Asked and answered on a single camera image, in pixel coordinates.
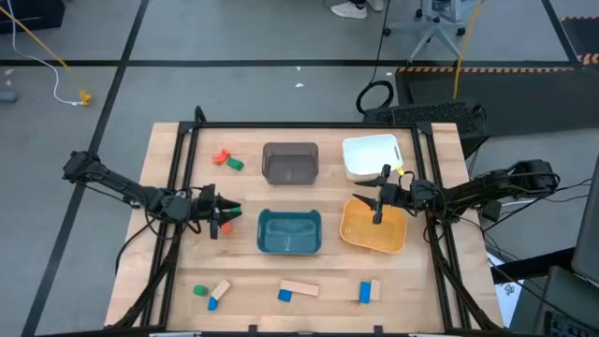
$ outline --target teal plastic bin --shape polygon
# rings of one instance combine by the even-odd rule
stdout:
[[[317,211],[271,212],[258,217],[258,248],[269,254],[315,254],[322,244],[322,220]]]

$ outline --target red object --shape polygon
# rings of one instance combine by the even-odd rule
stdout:
[[[231,156],[231,152],[229,152],[227,149],[223,149],[223,151],[221,151],[221,153],[212,156],[212,161],[216,165],[221,165],[221,164],[225,163],[226,160],[230,156]]]
[[[226,223],[221,226],[221,230],[224,234],[228,234],[233,231],[233,226],[230,223]]]

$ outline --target green object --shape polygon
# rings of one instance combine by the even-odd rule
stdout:
[[[236,169],[236,170],[243,169],[243,163],[237,159],[228,158],[226,164],[232,169]]]
[[[208,295],[208,288],[202,285],[194,286],[194,294],[198,296],[206,296]]]

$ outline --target wooden tabletop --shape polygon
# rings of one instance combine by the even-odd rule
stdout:
[[[155,124],[141,174],[142,184],[166,186],[176,137],[176,124]],[[455,125],[433,125],[444,186],[468,180]],[[400,145],[405,170],[416,170],[411,134],[398,129],[252,129],[210,128],[199,131],[192,186],[216,183],[225,198],[241,203],[243,215],[233,221],[231,234],[210,240],[208,227],[195,235],[185,232],[179,255],[169,330],[369,332],[442,332],[430,246],[423,241],[424,215],[407,216],[406,243],[398,254],[385,254],[344,242],[339,234],[343,205],[359,193],[376,190],[347,180],[342,142],[346,138],[393,134]],[[267,142],[315,142],[319,173],[314,185],[272,186],[261,172],[262,148]],[[421,138],[427,177],[431,178],[426,140]],[[187,143],[183,146],[186,154]],[[216,166],[212,155],[222,148],[245,163],[242,171]],[[178,185],[183,176],[183,163]],[[315,256],[271,256],[256,246],[257,217],[272,211],[318,210],[322,216],[322,248]],[[477,222],[475,213],[465,217]],[[127,237],[145,225],[142,211],[133,211]],[[463,283],[476,302],[497,324],[501,315],[480,231],[467,222],[453,225]],[[125,250],[117,274],[106,323],[114,323],[131,306],[148,281],[155,236],[142,233]],[[277,300],[281,279],[320,285],[318,298],[294,294],[290,303]],[[208,298],[193,294],[195,285],[214,288],[227,279],[231,288],[209,312]],[[358,303],[361,281],[381,281],[381,300]],[[455,294],[447,283],[458,327]],[[156,303],[162,298],[156,291]],[[159,304],[154,306],[157,320]]]

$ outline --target shoe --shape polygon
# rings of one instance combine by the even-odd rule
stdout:
[[[351,2],[345,2],[337,6],[333,6],[330,8],[333,13],[339,15],[342,18],[352,18],[352,19],[366,19],[368,16],[368,12],[366,11],[366,6],[363,8],[358,8],[356,4]]]
[[[385,0],[366,0],[375,11],[382,11],[385,8]]]

